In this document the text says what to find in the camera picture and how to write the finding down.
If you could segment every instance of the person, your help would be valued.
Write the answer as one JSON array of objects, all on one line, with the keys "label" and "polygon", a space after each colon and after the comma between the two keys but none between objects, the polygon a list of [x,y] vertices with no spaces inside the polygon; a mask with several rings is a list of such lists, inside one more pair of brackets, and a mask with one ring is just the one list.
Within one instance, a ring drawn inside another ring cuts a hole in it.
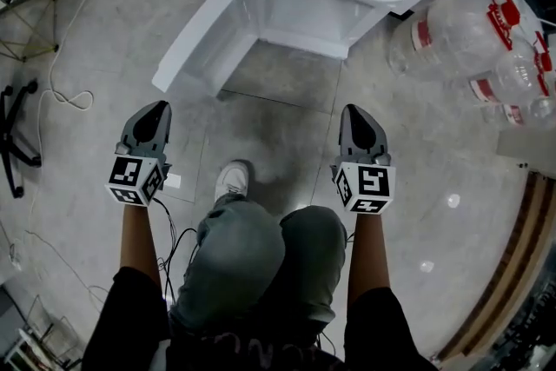
[{"label": "person", "polygon": [[83,355],[84,371],[435,369],[419,355],[390,290],[380,216],[357,216],[344,362],[315,345],[334,319],[343,224],[319,206],[278,224],[247,191],[247,167],[230,163],[169,314],[147,209],[125,207],[120,270]]}]

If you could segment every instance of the concrete floor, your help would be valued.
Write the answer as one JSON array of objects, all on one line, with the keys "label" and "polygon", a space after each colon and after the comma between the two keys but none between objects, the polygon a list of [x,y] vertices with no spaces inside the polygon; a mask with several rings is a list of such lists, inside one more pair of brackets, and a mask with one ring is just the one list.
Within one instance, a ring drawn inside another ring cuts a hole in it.
[{"label": "concrete floor", "polygon": [[[59,0],[58,36],[80,1]],[[182,186],[158,197],[178,231],[197,225],[211,207],[219,170],[239,158],[255,169],[252,196],[277,218],[311,203],[326,205],[351,233],[354,215],[342,212],[328,166],[338,150],[339,115],[347,103],[356,103],[387,132],[397,167],[397,195],[384,214],[392,285],[418,349],[427,356],[435,353],[492,276],[517,215],[526,171],[494,154],[498,133],[482,122],[478,110],[451,109],[441,85],[391,73],[385,59],[387,37],[396,25],[391,18],[358,42],[343,63],[258,43],[219,99],[181,88],[179,80],[168,94],[161,93],[150,83],[157,64],[203,1],[87,2],[56,63],[54,84],[70,96],[89,89],[95,104],[80,113],[44,99],[42,185],[32,215],[39,172],[19,167],[26,196],[17,201],[0,178],[0,220],[23,267],[21,272],[3,268],[4,280],[13,275],[8,289],[24,310],[40,294],[51,315],[66,316],[81,340],[89,339],[100,303],[85,286],[109,288],[118,269],[122,207],[103,186],[114,146],[125,121],[157,99],[170,101],[174,114],[167,153]],[[36,4],[20,10],[36,17]],[[1,36],[17,33],[24,31],[13,19],[0,18]],[[0,58],[0,86],[37,77],[39,89],[47,88],[51,60],[47,55],[22,65]],[[29,98],[18,124],[35,147],[37,102],[38,95]],[[447,204],[451,194],[460,196],[456,209]],[[155,203],[149,213],[157,253],[166,256],[168,220]],[[55,246],[85,285],[25,229]],[[174,288],[195,245],[193,237],[184,238],[173,263]],[[2,240],[0,246],[5,259],[8,245]],[[348,263],[334,296],[336,319],[325,331],[339,356],[347,279]],[[105,296],[99,288],[91,291]],[[331,349],[326,342],[323,347]]]}]

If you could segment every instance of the gray pants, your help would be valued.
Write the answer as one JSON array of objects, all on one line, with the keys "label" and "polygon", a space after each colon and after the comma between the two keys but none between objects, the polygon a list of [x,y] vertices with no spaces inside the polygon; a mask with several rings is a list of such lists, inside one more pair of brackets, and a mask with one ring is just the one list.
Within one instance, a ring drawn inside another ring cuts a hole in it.
[{"label": "gray pants", "polygon": [[279,225],[259,204],[223,196],[199,225],[199,251],[170,310],[173,335],[248,330],[310,345],[334,319],[346,240],[331,209],[309,206]]}]

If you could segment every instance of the sneaker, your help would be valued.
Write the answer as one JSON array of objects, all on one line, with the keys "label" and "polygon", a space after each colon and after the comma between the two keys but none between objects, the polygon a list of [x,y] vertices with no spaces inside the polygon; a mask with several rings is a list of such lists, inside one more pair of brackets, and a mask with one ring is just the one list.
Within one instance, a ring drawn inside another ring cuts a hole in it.
[{"label": "sneaker", "polygon": [[232,161],[229,163],[216,180],[215,202],[226,194],[247,196],[249,172],[243,162]]}]

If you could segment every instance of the shoelace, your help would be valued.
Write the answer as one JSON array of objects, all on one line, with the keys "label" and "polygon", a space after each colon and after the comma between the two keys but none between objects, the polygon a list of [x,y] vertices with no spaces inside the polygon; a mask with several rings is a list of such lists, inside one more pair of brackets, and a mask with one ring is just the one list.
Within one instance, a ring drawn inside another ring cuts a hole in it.
[{"label": "shoelace", "polygon": [[228,184],[228,193],[229,194],[241,194],[243,190],[239,187],[233,186],[232,184]]}]

